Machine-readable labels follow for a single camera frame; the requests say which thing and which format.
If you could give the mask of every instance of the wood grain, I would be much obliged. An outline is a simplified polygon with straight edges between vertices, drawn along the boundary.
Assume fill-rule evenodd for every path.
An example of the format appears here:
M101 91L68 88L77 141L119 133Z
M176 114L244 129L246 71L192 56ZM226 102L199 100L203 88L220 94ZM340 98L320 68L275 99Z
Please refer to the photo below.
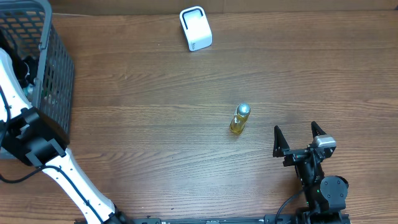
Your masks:
M179 14L201 6L206 13L394 10L398 0L49 0L54 12L83 15Z
M208 16L213 45L188 52L178 17L55 18L76 67L71 145L88 177L134 218L258 217L300 186L272 157L315 120L338 143L326 175L350 182L353 223L398 218L398 13ZM240 136L237 104L252 106ZM1 161L1 173L30 171ZM0 223L83 215L47 176L0 184ZM286 208L304 205L301 198Z

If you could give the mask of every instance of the black cable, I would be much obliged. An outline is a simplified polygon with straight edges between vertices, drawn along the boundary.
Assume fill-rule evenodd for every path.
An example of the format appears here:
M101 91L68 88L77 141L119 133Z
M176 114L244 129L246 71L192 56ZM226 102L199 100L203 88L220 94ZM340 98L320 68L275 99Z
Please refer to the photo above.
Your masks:
M282 210L285 208L285 206L290 203L293 199L297 198L301 193L303 193L306 189L302 189L299 192L297 192L295 195L291 196L289 199L287 199L282 206L279 208L278 212L275 215L275 224L278 224L278 218Z
M8 105L6 96L5 96L1 86L0 86L0 94L1 94L1 99L2 99L2 101L4 103L4 107L6 108L6 111L7 111L7 121L6 121L6 124L4 125L4 131L0 135L0 149L1 149L2 141L4 140L4 137L7 134L8 126L9 126L9 123L10 123L10 120L11 120L11 111L10 111L10 107Z
M1 98L4 102L4 106L6 107L6 111L7 111L7 121L6 121L6 125L4 128L4 131L2 132L1 136L0 136L0 148L2 146L2 142L4 140L4 137L7 133L8 130L8 126L9 126L9 121L11 120L11 111L6 99L6 96L0 86L0 94L1 94ZM61 170L61 168L56 167L56 166L41 166L38 169L36 169L35 171L31 172L30 174L26 175L23 178L17 179L17 180L7 180L5 179L1 174L0 174L0 180L3 181L4 183L7 184L18 184L21 183L24 180L27 180L29 177L32 177L33 175L37 174L38 172L44 170L44 169L48 169L48 168L52 168L55 169L56 171L58 171L59 173L61 173L64 178L66 178L66 180L69 182L69 184L73 187L73 189L76 191L76 193L80 196L80 198L83 200L83 202L85 203L85 205L87 205L87 207L89 207L91 209L91 211L93 211L94 215L98 218L99 222L101 222L101 224L104 223L104 221L102 220L102 218L100 217L100 215L97 213L97 211L91 206L90 202L88 200L86 200L86 198L84 198L84 196L81 194L81 192L79 191L79 189L77 189L76 185L72 182L72 180L67 176L66 173L64 173L64 171Z
M312 184L315 184L315 181L317 180L317 162L315 160L315 153L312 152L312 159L313 159L313 180Z
M21 178L21 179L17 179L17 180L7 180L5 179L1 174L0 174L0 180L8 183L8 184L18 184L21 183L22 181L28 179L29 177L32 177L33 175L35 175L36 173L44 170L44 169L55 169L56 171L58 171L59 173L61 173L64 178L66 178L66 180L69 182L69 184L73 187L73 189L76 191L76 193L80 196L80 198L83 200L83 202L85 203L85 205L87 205L87 207L89 207L91 209L91 211L93 211L94 215L98 218L98 220L101 222L101 224L104 223L104 221L101 219L100 215L97 213L97 211L91 206L90 202L88 200L86 200L86 198L84 198L84 196L81 194L81 192L79 191L79 189L77 189L76 185L72 182L72 180L67 176L66 173L64 173L64 171L61 170L61 168L56 167L56 166L41 166L38 169L36 169L35 171L31 172L30 174L26 175L25 177Z

